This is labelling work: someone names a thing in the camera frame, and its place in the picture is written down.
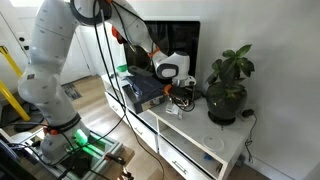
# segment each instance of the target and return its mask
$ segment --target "yellow pole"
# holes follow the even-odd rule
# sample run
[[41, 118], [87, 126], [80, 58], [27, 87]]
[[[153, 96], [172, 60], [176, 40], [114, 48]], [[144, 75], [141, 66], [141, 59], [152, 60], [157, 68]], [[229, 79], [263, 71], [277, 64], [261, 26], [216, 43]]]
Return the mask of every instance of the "yellow pole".
[[0, 92], [10, 102], [11, 106], [20, 114], [20, 116], [24, 121], [30, 121], [30, 117], [28, 116], [28, 114], [20, 106], [20, 104], [13, 97], [9, 89], [3, 84], [1, 80], [0, 80]]
[[20, 70], [20, 68], [18, 67], [18, 65], [14, 62], [14, 60], [12, 59], [11, 55], [9, 54], [9, 51], [6, 47], [4, 46], [0, 46], [0, 52], [4, 55], [4, 57], [7, 59], [7, 61], [9, 62], [10, 66], [12, 67], [12, 69], [14, 70], [14, 72], [21, 77], [22, 76], [22, 71]]

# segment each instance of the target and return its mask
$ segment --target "potted plant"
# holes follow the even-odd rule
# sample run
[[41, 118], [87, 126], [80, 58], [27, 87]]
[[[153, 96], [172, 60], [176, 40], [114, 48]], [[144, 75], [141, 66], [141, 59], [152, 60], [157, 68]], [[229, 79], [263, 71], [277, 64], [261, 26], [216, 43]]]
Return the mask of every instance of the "potted plant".
[[247, 91], [240, 83], [245, 79], [242, 73], [250, 77], [254, 71], [253, 63], [244, 57], [250, 48], [251, 45], [245, 45], [236, 52], [226, 50], [222, 53], [224, 61], [217, 59], [212, 63], [206, 101], [209, 118], [219, 125], [232, 124], [246, 104]]

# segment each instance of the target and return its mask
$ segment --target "tv screen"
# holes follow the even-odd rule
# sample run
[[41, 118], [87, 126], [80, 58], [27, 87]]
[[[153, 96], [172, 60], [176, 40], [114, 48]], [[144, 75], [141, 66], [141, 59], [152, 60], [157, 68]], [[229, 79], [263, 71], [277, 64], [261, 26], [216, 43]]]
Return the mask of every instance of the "tv screen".
[[[145, 23], [149, 28], [151, 38], [164, 54], [170, 56], [176, 51], [182, 51], [190, 56], [189, 75], [195, 76], [200, 22], [145, 21]], [[132, 67], [137, 67], [143, 69], [143, 72], [152, 73], [156, 77], [147, 53], [141, 47], [135, 48], [136, 51], [134, 52], [129, 44], [124, 44], [128, 71], [135, 74], [131, 72]]]

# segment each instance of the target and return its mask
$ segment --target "white tv stand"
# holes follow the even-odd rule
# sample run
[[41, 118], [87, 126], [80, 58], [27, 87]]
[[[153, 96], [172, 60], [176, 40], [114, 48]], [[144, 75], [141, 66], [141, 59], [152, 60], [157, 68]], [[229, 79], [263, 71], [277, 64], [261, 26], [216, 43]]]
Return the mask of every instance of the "white tv stand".
[[[124, 113], [121, 105], [115, 100], [115, 93], [120, 97], [122, 89], [115, 87], [114, 92], [107, 75], [103, 75], [102, 80], [109, 106], [122, 117]], [[119, 78], [118, 82], [120, 87], [128, 84]], [[227, 179], [254, 124], [253, 119], [246, 122], [237, 119], [235, 123], [225, 127], [214, 124], [208, 118], [204, 98], [196, 100], [194, 110], [184, 112], [182, 120], [165, 112], [166, 103], [139, 114], [134, 113], [130, 103], [121, 103], [127, 107], [127, 117], [141, 139], [185, 179], [190, 180]], [[205, 147], [203, 139], [208, 135], [213, 140], [223, 140], [222, 151], [213, 152]], [[205, 159], [205, 153], [213, 159]]]

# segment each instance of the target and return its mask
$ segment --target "wooden floor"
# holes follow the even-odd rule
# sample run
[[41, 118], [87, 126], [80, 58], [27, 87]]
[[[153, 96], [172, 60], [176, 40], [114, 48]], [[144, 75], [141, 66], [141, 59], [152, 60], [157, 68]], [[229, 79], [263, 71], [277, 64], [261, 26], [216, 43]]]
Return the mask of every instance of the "wooden floor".
[[[107, 133], [120, 120], [107, 104], [104, 95], [104, 86], [98, 76], [81, 79], [74, 82], [77, 90], [83, 97], [73, 101], [74, 107], [79, 111], [84, 123], [94, 131]], [[146, 153], [137, 143], [131, 129], [124, 123], [110, 134], [110, 137], [123, 143], [135, 151], [135, 156], [130, 161], [127, 169], [136, 180], [161, 180], [162, 170], [158, 161]], [[141, 139], [141, 144], [160, 159], [165, 173], [166, 180], [183, 179], [175, 169], [173, 169], [160, 155], [156, 154]], [[265, 180], [266, 177], [254, 171], [248, 166], [242, 168], [235, 167], [228, 180]]]

